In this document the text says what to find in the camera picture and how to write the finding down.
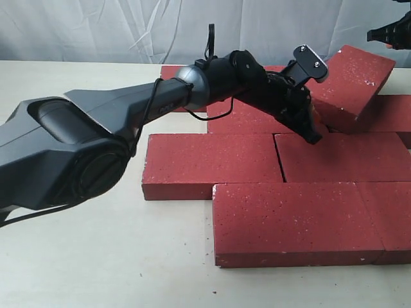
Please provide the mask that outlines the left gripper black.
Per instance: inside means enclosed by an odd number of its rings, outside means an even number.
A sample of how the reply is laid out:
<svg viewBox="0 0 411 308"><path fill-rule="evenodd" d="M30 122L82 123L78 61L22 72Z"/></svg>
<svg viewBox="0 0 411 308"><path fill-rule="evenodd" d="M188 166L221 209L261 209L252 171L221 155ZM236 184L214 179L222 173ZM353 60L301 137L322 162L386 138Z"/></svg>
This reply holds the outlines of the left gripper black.
<svg viewBox="0 0 411 308"><path fill-rule="evenodd" d="M310 90L296 87L291 78L279 72L267 72L264 81L243 93L243 102L271 115L308 144L322 139L314 124Z"/></svg>

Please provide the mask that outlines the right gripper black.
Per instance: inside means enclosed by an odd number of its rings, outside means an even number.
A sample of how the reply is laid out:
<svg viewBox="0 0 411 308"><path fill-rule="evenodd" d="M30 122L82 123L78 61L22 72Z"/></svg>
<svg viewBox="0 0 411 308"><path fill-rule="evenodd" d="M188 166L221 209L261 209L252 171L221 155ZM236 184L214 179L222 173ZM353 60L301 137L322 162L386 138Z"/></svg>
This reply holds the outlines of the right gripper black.
<svg viewBox="0 0 411 308"><path fill-rule="evenodd" d="M391 25L369 30L367 41L385 43L389 49L410 50L410 11Z"/></svg>

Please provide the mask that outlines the left robot arm dark grey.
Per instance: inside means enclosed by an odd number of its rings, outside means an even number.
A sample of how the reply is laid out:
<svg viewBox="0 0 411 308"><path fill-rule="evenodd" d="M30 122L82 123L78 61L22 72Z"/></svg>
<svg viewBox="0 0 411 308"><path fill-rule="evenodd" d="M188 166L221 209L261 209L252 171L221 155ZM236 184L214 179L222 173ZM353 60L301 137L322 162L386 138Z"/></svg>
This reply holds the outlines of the left robot arm dark grey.
<svg viewBox="0 0 411 308"><path fill-rule="evenodd" d="M237 99L315 144L306 83L327 76L327 65L302 45L278 73L233 51L198 59L168 80L22 101L1 125L1 210L42 210L107 192L136 154L142 127L178 108Z"/></svg>

